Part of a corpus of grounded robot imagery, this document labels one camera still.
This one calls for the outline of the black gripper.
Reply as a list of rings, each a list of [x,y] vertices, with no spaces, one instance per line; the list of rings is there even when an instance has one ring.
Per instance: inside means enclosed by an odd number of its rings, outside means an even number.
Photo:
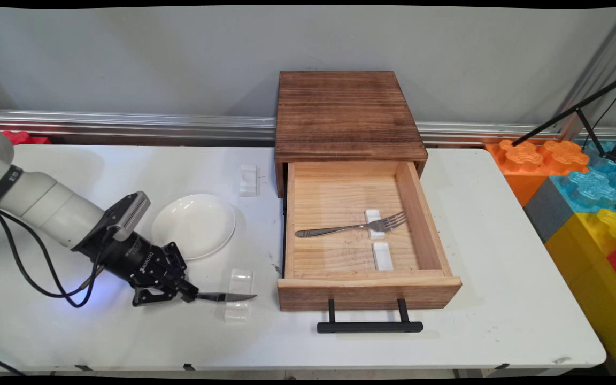
[[[115,227],[98,227],[75,246],[75,252],[98,260],[105,270],[136,287],[133,307],[169,302],[178,293],[184,302],[196,300],[199,290],[188,282],[186,262],[175,243],[157,246],[137,232],[117,241],[116,232]]]

